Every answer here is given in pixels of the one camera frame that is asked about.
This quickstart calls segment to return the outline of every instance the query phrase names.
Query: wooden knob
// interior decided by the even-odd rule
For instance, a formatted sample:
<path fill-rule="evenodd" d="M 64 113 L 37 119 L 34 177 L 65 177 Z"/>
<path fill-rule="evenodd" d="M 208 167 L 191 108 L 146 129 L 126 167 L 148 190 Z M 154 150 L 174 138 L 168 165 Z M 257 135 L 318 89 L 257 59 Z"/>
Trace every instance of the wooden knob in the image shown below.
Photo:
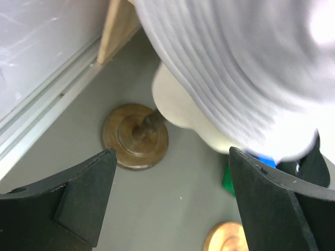
<path fill-rule="evenodd" d="M 204 251 L 248 251 L 242 225 L 235 222 L 216 225 L 206 237 Z"/>

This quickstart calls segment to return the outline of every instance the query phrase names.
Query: wooden board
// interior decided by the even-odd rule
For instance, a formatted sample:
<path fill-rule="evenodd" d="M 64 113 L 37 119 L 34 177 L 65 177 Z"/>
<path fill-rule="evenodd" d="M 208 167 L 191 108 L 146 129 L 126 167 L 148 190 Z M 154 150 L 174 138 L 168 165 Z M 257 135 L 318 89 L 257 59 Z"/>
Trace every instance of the wooden board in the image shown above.
<path fill-rule="evenodd" d="M 98 63 L 107 63 L 140 27 L 132 0 L 110 0 Z"/>

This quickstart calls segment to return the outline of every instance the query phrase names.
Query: light wooden disc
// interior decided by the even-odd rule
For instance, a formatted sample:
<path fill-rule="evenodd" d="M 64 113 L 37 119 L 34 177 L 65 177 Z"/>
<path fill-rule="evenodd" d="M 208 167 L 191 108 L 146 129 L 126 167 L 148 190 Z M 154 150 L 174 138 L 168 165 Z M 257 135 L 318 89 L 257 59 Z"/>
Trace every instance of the light wooden disc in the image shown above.
<path fill-rule="evenodd" d="M 206 237 L 204 251 L 248 251 L 242 225 L 227 222 L 215 226 Z"/>
<path fill-rule="evenodd" d="M 132 136 L 134 128 L 141 125 L 152 112 L 146 106 L 130 104 L 116 108 L 107 117 L 102 142 L 105 148 L 115 149 L 119 166 L 133 170 L 145 169 L 156 165 L 165 156 L 169 135 L 164 125 L 143 140 L 136 140 Z"/>

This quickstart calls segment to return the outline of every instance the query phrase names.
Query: plastic sheet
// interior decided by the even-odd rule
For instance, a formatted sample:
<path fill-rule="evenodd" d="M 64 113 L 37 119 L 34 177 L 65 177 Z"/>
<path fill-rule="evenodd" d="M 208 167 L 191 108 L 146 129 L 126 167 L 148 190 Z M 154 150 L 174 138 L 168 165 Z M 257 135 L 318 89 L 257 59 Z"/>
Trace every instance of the plastic sheet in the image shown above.
<path fill-rule="evenodd" d="M 109 0 L 0 2 L 0 121 L 102 32 Z"/>

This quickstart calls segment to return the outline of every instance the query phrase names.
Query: cream colored object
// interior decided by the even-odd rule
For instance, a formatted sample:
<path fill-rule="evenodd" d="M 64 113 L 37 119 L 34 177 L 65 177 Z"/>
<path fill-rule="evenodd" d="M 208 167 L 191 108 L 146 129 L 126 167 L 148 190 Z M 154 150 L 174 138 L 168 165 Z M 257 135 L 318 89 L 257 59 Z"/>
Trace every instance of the cream colored object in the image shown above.
<path fill-rule="evenodd" d="M 228 153 L 231 146 L 239 147 L 209 122 L 164 63 L 156 72 L 152 94 L 157 108 L 169 122 L 194 130 L 215 151 Z"/>

